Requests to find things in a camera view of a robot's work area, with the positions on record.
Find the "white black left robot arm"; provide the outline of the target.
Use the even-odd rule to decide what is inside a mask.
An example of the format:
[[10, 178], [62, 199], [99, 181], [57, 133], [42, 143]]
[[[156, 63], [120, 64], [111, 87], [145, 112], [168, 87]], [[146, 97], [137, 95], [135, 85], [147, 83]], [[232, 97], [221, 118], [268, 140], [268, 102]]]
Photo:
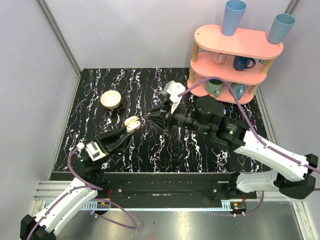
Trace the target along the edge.
[[106, 157], [122, 154], [136, 130], [123, 126], [103, 132], [89, 143], [80, 141], [67, 158], [74, 176], [66, 189], [35, 216], [27, 214], [20, 222], [22, 240], [55, 240], [62, 228], [94, 198], [110, 197], [109, 181], [104, 177], [102, 164]]

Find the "white earbud case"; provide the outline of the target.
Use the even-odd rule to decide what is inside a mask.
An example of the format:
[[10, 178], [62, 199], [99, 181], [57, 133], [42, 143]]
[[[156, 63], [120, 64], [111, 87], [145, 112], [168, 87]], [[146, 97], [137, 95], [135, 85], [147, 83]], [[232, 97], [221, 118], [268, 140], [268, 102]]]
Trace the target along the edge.
[[124, 126], [126, 127], [126, 131], [131, 133], [140, 128], [141, 122], [137, 116], [131, 116], [124, 121]]

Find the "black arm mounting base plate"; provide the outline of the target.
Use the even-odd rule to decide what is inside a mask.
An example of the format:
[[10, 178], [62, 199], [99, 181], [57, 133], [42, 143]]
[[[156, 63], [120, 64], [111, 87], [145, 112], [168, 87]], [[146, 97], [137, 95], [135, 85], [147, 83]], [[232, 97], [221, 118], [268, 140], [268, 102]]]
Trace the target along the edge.
[[209, 200], [255, 199], [236, 187], [237, 173], [107, 172], [95, 184], [113, 200], [151, 197], [202, 197]]

